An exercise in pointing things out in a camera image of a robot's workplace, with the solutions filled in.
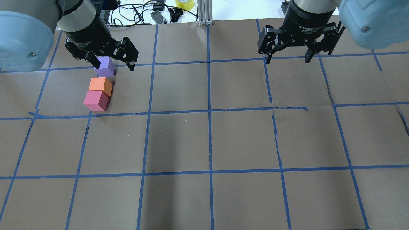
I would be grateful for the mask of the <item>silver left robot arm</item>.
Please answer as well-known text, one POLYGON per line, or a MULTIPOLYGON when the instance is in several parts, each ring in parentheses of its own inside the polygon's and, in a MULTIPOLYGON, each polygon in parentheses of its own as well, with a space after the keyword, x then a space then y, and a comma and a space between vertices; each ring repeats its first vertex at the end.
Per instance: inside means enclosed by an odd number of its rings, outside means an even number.
POLYGON ((116 0, 2 0, 0 2, 0 65, 19 72, 40 69, 59 28, 68 38, 65 47, 77 60, 96 69, 98 56, 124 62, 133 71, 138 54, 129 38, 115 40, 100 16, 117 9, 116 0))

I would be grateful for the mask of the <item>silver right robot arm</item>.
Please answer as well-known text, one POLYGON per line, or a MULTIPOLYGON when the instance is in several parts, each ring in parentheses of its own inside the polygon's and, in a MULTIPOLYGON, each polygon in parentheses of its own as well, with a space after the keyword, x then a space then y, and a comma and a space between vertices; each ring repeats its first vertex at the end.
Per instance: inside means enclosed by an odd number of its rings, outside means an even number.
POLYGON ((306 46, 308 64, 314 55, 333 53, 348 29, 357 45, 383 49, 408 40, 407 0, 289 0, 282 3, 282 26, 265 25, 257 50, 266 64, 272 55, 289 47, 306 46))

